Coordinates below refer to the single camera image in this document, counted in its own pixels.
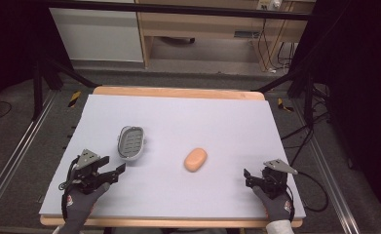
cord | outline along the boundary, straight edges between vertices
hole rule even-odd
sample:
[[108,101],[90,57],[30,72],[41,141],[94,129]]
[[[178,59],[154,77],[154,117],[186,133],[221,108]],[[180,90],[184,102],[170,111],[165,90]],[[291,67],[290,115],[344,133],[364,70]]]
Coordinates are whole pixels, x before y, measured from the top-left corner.
[[292,190],[290,189],[290,187],[287,185],[286,186],[287,187],[287,189],[289,189],[289,192],[290,192],[290,196],[289,196],[289,194],[287,193],[287,191],[286,191],[286,195],[287,195],[287,197],[289,198],[289,200],[290,200],[290,204],[291,204],[291,208],[290,208],[290,218],[289,218],[289,220],[290,220],[290,222],[292,222],[293,221],[293,218],[294,218],[294,214],[295,214],[295,208],[294,208],[294,204],[293,204],[293,193],[292,193]]
[[313,94],[314,94],[314,96],[316,96],[318,98],[322,98],[324,100],[329,99],[329,95],[327,94],[327,86],[325,86],[324,88],[325,88],[325,93],[320,91],[318,88],[316,88],[315,84],[314,84],[314,88],[313,88]]
[[72,169],[74,168],[74,165],[78,162],[78,159],[79,159],[79,157],[77,157],[76,159],[72,160],[71,165],[69,166],[69,169],[68,169],[68,173],[66,174],[66,182],[62,182],[58,186],[59,190],[65,190],[68,187],[68,185],[72,182],[72,181],[70,181]]
[[3,113],[3,114],[1,114],[0,115],[0,118],[2,118],[2,117],[4,117],[4,116],[6,116],[9,112],[11,112],[11,110],[12,110],[12,105],[9,103],[9,102],[6,102],[6,101],[0,101],[0,103],[6,103],[7,105],[8,105],[8,110],[5,112],[5,113]]
[[281,43],[281,47],[279,48],[279,51],[278,51],[278,64],[280,65],[286,65],[286,62],[284,61],[284,63],[281,63],[281,59],[283,60],[293,60],[293,56],[294,56],[294,43],[290,43],[290,51],[289,51],[289,57],[287,58],[282,58],[281,57],[281,51],[282,49],[285,47],[285,42],[282,42]]
[[265,45],[266,45],[266,52],[268,54],[268,58],[269,58],[269,62],[270,64],[274,67],[274,69],[282,69],[283,67],[280,66],[280,67],[277,67],[276,65],[274,65],[272,63],[272,60],[271,60],[271,57],[270,57],[270,53],[269,53],[269,47],[267,45],[267,39],[266,39],[266,33],[265,33],[265,26],[266,26],[266,19],[263,19],[263,25],[262,25],[262,33],[260,34],[260,38],[262,37],[263,35],[263,39],[265,40]]
[[316,100],[317,102],[312,106],[313,109],[315,109],[320,104],[323,104],[324,106],[326,106],[326,101],[325,100],[319,100],[317,98],[314,98],[314,100]]
[[304,125],[304,126],[300,127],[299,129],[293,131],[292,133],[290,133],[290,134],[288,134],[286,136],[281,137],[281,140],[284,140],[286,138],[292,137],[293,135],[296,135],[296,134],[300,133],[302,130],[304,130],[306,128],[308,128],[308,125]]
[[[302,144],[303,144],[303,145],[307,144],[307,143],[312,139],[313,136],[314,136],[314,133],[312,132],[312,135],[311,135],[310,137],[308,137],[308,139],[307,139],[304,143],[302,143]],[[284,149],[300,148],[300,147],[302,147],[302,146],[301,146],[302,144],[300,144],[300,145],[296,145],[296,146],[286,146],[286,147],[284,147]]]
[[294,162],[296,161],[297,157],[299,156],[299,153],[300,153],[300,151],[302,150],[303,146],[305,146],[306,142],[308,142],[308,140],[309,140],[310,138],[312,138],[312,136],[314,135],[313,132],[314,132],[314,130],[311,129],[311,130],[308,132],[308,134],[305,136],[305,138],[303,139],[302,144],[299,146],[299,149],[296,151],[296,154],[294,155],[292,161],[291,161],[290,164],[289,164],[291,167],[293,167],[293,164],[294,164]]
[[324,210],[326,210],[327,206],[329,205],[329,197],[327,196],[327,192],[326,190],[324,189],[324,187],[316,180],[314,179],[313,177],[311,177],[310,175],[307,175],[305,173],[302,173],[302,172],[298,172],[299,175],[302,175],[302,176],[306,176],[308,177],[309,179],[311,179],[314,183],[316,183],[322,190],[322,192],[324,193],[324,205],[319,208],[319,209],[315,209],[315,208],[310,208],[308,206],[304,207],[306,210],[309,210],[311,212],[315,212],[315,213],[321,213],[323,212]]
[[284,75],[287,75],[287,71],[286,71],[286,63],[284,64]]
[[263,66],[265,67],[265,70],[262,70],[262,72],[266,72],[266,71],[269,71],[269,68],[266,66],[266,62],[265,62],[265,59],[263,58],[262,56],[262,53],[260,52],[260,39],[262,38],[262,33],[260,33],[259,35],[259,39],[257,40],[257,52],[259,53],[260,55],[260,58],[262,60],[262,63],[263,63]]

white paper sheet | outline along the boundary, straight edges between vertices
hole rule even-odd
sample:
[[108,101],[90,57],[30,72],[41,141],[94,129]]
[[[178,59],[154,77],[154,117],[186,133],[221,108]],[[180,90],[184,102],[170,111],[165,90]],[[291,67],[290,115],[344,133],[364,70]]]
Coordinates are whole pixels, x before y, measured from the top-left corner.
[[[105,173],[125,163],[118,135],[143,128],[142,156],[128,162],[119,182],[95,204],[91,216],[173,218],[265,218],[260,200],[245,186],[243,170],[261,176],[263,162],[286,155],[267,101],[91,95],[50,184],[40,215],[61,215],[58,190],[70,162],[83,149],[110,156]],[[194,148],[208,153],[195,173],[184,168]],[[289,175],[296,217],[304,217]]]

robotic hand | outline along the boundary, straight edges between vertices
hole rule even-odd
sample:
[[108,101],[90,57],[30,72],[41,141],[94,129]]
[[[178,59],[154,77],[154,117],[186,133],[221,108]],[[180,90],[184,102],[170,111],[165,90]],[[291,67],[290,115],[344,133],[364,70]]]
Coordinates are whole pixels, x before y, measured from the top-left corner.
[[110,183],[106,182],[96,191],[84,194],[76,186],[69,189],[66,201],[67,219],[65,224],[59,229],[59,234],[79,233],[83,228],[88,216],[93,210],[98,198],[110,188]]
[[252,190],[254,194],[262,200],[262,203],[266,208],[269,221],[273,222],[291,219],[290,214],[292,212],[292,204],[290,202],[290,198],[287,197],[285,193],[272,200],[259,186],[254,186]]

gray soap dish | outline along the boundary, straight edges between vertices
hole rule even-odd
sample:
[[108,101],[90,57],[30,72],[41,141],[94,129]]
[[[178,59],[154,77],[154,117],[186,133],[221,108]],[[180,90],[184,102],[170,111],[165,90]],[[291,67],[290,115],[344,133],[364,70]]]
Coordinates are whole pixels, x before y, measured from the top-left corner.
[[141,127],[126,126],[118,137],[118,153],[127,161],[139,158],[144,147],[144,130]]

